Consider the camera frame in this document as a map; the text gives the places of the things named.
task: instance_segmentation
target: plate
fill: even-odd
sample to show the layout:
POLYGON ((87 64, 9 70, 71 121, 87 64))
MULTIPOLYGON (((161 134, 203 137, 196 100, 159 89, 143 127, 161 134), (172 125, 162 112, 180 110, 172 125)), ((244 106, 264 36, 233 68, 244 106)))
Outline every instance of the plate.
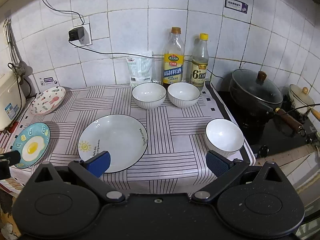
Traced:
POLYGON ((56 109, 66 94, 64 87, 53 87, 40 93, 31 103, 30 112, 33 115, 51 113, 56 109))
POLYGON ((46 151, 50 141, 50 129, 43 122, 36 122, 25 128, 15 139, 12 150, 19 151, 19 169, 25 169, 35 164, 46 151))
POLYGON ((147 149, 147 131, 137 119, 112 114, 89 124, 79 138, 80 158, 89 160, 102 151, 110 153, 105 173, 123 171, 134 165, 147 149))

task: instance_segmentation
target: stove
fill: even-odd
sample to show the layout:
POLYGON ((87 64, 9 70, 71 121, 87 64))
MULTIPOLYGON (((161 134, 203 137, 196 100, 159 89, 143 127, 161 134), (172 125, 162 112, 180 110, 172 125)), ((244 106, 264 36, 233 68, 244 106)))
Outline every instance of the stove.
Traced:
MULTIPOLYGON (((307 116, 300 116, 296 111, 290 113, 303 124, 306 136, 302 137, 296 134, 279 116, 275 115, 267 122, 252 117, 233 101, 229 92, 218 92, 218 94, 233 115, 257 158, 289 151, 317 140, 317 130, 307 116)), ((285 111, 292 109, 287 96, 284 96, 282 107, 285 111)))

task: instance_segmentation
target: fried egg design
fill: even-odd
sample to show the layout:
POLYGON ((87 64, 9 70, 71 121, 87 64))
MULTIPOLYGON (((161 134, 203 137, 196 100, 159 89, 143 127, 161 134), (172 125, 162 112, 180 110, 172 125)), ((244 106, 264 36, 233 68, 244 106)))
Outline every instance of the fried egg design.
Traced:
POLYGON ((31 162, 38 157, 44 147, 43 137, 34 136, 24 145, 21 156, 26 162, 31 162))

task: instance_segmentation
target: power outlet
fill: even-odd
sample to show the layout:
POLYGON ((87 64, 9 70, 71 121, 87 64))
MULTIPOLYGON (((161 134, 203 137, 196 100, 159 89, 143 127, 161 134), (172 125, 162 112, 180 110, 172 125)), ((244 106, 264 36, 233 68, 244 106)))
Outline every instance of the power outlet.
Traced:
POLYGON ((92 38, 91 38, 91 30, 90 30, 90 23, 84 24, 84 25, 79 25, 79 26, 75 26, 73 27, 80 27, 82 26, 84 28, 84 36, 77 41, 72 41, 73 44, 79 46, 79 47, 84 47, 87 45, 92 45, 92 38))

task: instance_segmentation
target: blue gripper pad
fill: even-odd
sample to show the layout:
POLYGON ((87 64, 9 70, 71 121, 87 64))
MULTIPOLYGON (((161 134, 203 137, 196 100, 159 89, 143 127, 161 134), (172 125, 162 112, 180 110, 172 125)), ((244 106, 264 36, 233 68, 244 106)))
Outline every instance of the blue gripper pad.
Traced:
POLYGON ((99 178, 110 167, 110 162, 110 153, 103 151, 84 162, 84 167, 94 176, 99 178))
POLYGON ((230 169, 229 165, 226 162, 210 152, 207 153, 205 160, 209 170, 212 171, 213 174, 217 177, 221 176, 223 173, 227 172, 230 169))

